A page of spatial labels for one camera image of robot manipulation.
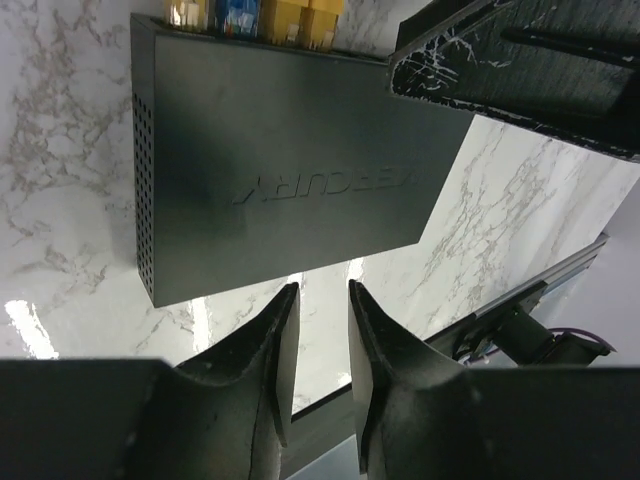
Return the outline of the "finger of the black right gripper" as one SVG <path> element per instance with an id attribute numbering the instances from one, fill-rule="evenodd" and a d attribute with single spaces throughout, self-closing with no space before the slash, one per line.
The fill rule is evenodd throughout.
<path id="1" fill-rule="evenodd" d="M 636 1 L 432 1 L 399 26 L 389 90 L 639 158 Z"/>

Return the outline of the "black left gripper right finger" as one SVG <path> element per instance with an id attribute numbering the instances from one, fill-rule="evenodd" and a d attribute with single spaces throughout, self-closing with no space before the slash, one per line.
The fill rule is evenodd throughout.
<path id="1" fill-rule="evenodd" d="M 639 371 L 518 313 L 487 355 L 456 361 L 351 281 L 349 355 L 360 471 L 370 479 L 635 479 Z"/>

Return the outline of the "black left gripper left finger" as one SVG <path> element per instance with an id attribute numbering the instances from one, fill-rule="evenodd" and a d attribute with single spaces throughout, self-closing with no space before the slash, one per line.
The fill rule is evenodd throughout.
<path id="1" fill-rule="evenodd" d="M 291 427 L 299 287 L 178 366 L 5 360 L 5 479 L 275 479 Z"/>

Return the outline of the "black network switch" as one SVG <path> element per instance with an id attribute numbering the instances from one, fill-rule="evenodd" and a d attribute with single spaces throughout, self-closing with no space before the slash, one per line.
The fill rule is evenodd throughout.
<path id="1" fill-rule="evenodd" d="M 136 262 L 155 307 L 416 244 L 473 117 L 377 58 L 130 17 Z"/>

